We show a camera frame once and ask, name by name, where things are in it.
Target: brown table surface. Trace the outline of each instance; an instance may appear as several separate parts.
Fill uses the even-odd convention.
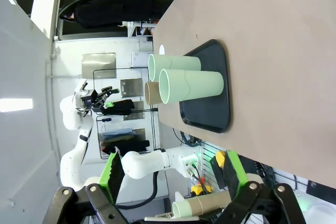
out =
[[[184,124],[178,103],[159,105],[160,121],[336,187],[336,0],[175,0],[154,52],[184,55],[210,39],[227,51],[229,130]]]

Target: person in black clothing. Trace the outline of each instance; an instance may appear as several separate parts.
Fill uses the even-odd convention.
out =
[[[61,10],[59,18],[84,28],[122,25],[122,21],[159,20],[172,0],[76,0]]]

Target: black plastic tray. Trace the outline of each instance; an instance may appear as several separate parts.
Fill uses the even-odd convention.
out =
[[[198,57],[202,71],[221,73],[224,79],[224,90],[215,97],[180,102],[183,122],[216,133],[226,131],[230,124],[230,98],[226,55],[222,44],[212,39],[186,55]]]

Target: black jacket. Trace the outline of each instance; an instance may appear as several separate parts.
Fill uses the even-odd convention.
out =
[[[84,28],[121,25],[122,21],[148,21],[152,0],[77,0],[61,11],[72,12]]]

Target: green cup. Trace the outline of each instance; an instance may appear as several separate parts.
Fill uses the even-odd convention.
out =
[[[149,79],[159,81],[162,69],[201,70],[201,62],[197,57],[191,56],[149,55]]]
[[[162,69],[159,90],[163,103],[220,95],[224,89],[219,72]]]

